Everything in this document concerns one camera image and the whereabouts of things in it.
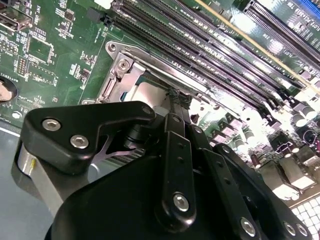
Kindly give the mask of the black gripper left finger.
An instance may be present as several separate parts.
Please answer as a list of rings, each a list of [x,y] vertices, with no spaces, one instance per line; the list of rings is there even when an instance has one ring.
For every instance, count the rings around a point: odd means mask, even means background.
[[[70,177],[94,162],[143,151],[132,162],[155,158],[162,170],[156,218],[167,227],[188,227],[196,218],[196,198],[179,100],[188,95],[169,96],[165,116],[141,101],[34,109],[24,119],[21,141],[28,153]]]

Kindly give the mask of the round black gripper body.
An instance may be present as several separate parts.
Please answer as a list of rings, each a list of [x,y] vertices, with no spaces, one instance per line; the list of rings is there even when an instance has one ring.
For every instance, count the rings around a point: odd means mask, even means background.
[[[196,219],[183,232],[159,223],[162,169],[142,158],[74,192],[59,208],[48,240],[233,240],[235,235],[207,176],[193,174]]]

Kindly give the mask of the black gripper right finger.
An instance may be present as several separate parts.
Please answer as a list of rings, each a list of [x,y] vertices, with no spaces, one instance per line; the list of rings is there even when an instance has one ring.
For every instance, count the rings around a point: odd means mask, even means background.
[[[201,128],[192,124],[191,96],[179,97],[183,119],[189,124],[197,205],[205,222],[217,224],[218,240],[310,240],[303,222],[272,192],[259,175],[227,145],[211,146]]]

